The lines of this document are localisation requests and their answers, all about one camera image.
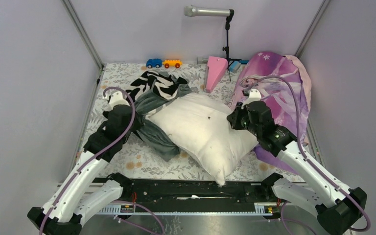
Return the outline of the grey plush pillowcase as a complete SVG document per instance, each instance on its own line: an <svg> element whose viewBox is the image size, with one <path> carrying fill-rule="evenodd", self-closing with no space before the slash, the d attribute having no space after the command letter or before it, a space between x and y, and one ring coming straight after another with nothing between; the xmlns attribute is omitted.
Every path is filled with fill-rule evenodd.
<svg viewBox="0 0 376 235"><path fill-rule="evenodd" d="M126 92L135 102L136 113L142 120L142 127L134 134L166 162L179 155L180 148L148 117L191 93L188 80L164 71L148 70L134 80Z"/></svg>

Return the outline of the white pillow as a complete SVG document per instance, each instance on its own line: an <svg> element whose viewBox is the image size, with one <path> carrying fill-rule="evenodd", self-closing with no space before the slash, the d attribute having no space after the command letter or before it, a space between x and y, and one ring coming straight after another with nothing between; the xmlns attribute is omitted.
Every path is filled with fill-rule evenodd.
<svg viewBox="0 0 376 235"><path fill-rule="evenodd" d="M173 144L192 156L221 186L258 141L246 130L234 130L227 121L231 109L207 95L179 97L147 119Z"/></svg>

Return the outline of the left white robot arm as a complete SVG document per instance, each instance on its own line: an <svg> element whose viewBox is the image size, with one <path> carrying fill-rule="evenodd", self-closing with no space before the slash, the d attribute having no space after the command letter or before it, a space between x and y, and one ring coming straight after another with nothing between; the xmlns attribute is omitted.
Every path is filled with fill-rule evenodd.
<svg viewBox="0 0 376 235"><path fill-rule="evenodd" d="M134 105L116 105L107 120L90 135L77 164L57 192L41 207L32 207L28 219L41 235L78 235L84 225L114 200L132 196L133 181L120 173L89 196L85 192L127 142L136 118Z"/></svg>

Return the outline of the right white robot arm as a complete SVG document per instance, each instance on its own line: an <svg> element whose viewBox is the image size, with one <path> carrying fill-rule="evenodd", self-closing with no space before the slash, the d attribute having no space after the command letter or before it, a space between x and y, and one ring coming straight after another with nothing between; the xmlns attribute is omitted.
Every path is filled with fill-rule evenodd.
<svg viewBox="0 0 376 235"><path fill-rule="evenodd" d="M353 224L362 217L366 219L366 229L370 228L371 222L365 213L366 192L349 187L317 163L291 131L275 123L263 101L239 102L227 120L234 130L253 134L264 150L287 163L310 186L310 189L304 188L273 173L261 182L263 199L273 202L279 198L304 209L330 235L355 231Z"/></svg>

